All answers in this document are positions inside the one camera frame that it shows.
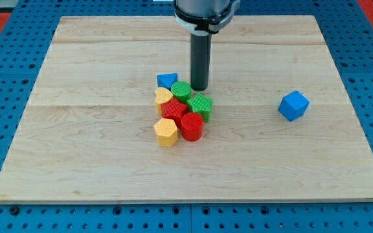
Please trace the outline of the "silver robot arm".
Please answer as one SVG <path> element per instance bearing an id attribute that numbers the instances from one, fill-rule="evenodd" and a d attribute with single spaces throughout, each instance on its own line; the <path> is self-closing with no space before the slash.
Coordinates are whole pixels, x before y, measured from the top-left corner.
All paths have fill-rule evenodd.
<path id="1" fill-rule="evenodd" d="M 195 91 L 209 86 L 212 36 L 233 19 L 240 0 L 175 0 L 176 22 L 190 32 L 190 85 Z"/>

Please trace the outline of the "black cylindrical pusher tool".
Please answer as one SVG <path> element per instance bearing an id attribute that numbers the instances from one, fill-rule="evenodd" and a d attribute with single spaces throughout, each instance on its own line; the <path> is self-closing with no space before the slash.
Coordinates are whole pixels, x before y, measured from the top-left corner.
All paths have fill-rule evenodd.
<path id="1" fill-rule="evenodd" d="M 210 50 L 212 36 L 190 35 L 190 85 L 204 91 L 209 85 Z"/>

